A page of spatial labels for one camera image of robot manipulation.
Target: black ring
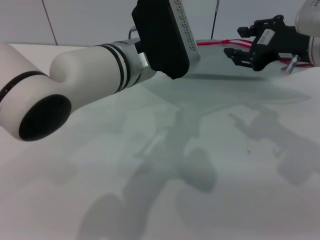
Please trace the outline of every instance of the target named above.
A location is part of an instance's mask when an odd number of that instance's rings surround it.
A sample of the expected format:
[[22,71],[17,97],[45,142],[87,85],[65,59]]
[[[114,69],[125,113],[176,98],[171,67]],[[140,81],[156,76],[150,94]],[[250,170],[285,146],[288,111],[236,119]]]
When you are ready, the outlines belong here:
[[14,88],[15,85],[20,83],[22,80],[24,80],[24,79],[26,79],[28,77],[31,77],[31,76],[35,76],[35,75],[47,76],[46,74],[44,74],[41,71],[26,71],[24,73],[21,73],[20,75],[18,75],[15,78],[13,78],[10,82],[8,82],[2,88],[2,90],[0,91],[0,102],[5,98],[5,96],[9,93],[9,91]]
[[105,44],[103,45],[99,45],[100,47],[103,47],[107,50],[110,51],[110,53],[112,53],[112,55],[114,56],[116,62],[119,65],[119,69],[120,69],[120,85],[119,88],[117,89],[117,91],[115,91],[115,94],[121,91],[121,87],[124,84],[124,80],[125,80],[125,71],[124,71],[124,67],[122,66],[122,62],[120,60],[120,57],[118,56],[117,52],[110,46],[107,46]]
[[115,41],[115,43],[120,43],[120,44],[129,44],[129,43],[127,43],[127,42],[125,42],[125,41]]
[[124,63],[126,65],[126,82],[125,82],[124,87],[122,88],[122,90],[126,89],[126,87],[128,86],[128,84],[130,82],[130,79],[131,79],[131,69],[130,69],[128,58],[125,55],[125,53],[119,47],[117,47],[116,45],[113,45],[113,44],[106,44],[106,45],[115,48],[115,50],[117,50],[121,54],[121,56],[123,57]]

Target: black circular cap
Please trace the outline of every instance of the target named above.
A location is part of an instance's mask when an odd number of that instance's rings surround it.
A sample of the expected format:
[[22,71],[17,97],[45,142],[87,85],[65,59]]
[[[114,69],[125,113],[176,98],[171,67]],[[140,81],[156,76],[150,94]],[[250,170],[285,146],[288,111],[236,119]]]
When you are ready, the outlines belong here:
[[50,95],[38,101],[22,119],[19,135],[24,141],[43,139],[68,120],[71,102],[62,95]]

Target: red cable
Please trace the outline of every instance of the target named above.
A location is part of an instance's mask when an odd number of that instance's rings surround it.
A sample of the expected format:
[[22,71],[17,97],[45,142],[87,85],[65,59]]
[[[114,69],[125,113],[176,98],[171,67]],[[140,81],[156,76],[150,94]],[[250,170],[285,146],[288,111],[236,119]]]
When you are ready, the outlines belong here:
[[[219,45],[219,44],[233,44],[233,45],[237,45],[243,48],[247,48],[250,49],[251,46],[247,45],[247,44],[243,44],[243,43],[239,43],[239,42],[232,42],[232,41],[241,41],[244,43],[248,43],[248,44],[252,44],[253,42],[250,40],[245,40],[245,39],[227,39],[227,40],[222,40],[222,41],[206,41],[206,42],[198,42],[197,46],[211,46],[211,45]],[[289,64],[288,61],[280,61],[283,64]],[[298,68],[313,68],[314,66],[312,64],[308,64],[308,63],[302,63],[302,64],[298,64],[296,65],[296,67]]]

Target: white tile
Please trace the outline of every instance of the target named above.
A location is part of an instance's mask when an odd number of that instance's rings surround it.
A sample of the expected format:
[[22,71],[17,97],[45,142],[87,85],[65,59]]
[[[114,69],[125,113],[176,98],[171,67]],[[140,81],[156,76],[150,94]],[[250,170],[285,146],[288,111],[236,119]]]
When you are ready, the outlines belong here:
[[293,26],[302,0],[221,0],[214,38],[239,38],[239,27],[249,27],[255,20],[284,15],[284,22]]
[[0,42],[55,44],[41,0],[0,1]]
[[[45,0],[59,45],[91,46],[128,39],[137,0]],[[196,39],[210,37],[216,0],[183,1]]]

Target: metal screw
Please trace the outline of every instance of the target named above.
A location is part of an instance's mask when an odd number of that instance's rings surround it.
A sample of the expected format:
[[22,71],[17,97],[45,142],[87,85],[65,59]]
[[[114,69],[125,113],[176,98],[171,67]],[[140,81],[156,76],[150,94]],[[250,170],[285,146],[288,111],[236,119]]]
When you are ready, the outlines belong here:
[[283,71],[290,75],[292,73],[292,71],[294,70],[294,68],[296,67],[296,65],[298,64],[300,60],[300,57],[298,55],[294,55],[293,58],[291,59],[290,63],[288,64],[288,66],[286,66],[285,68],[283,68]]

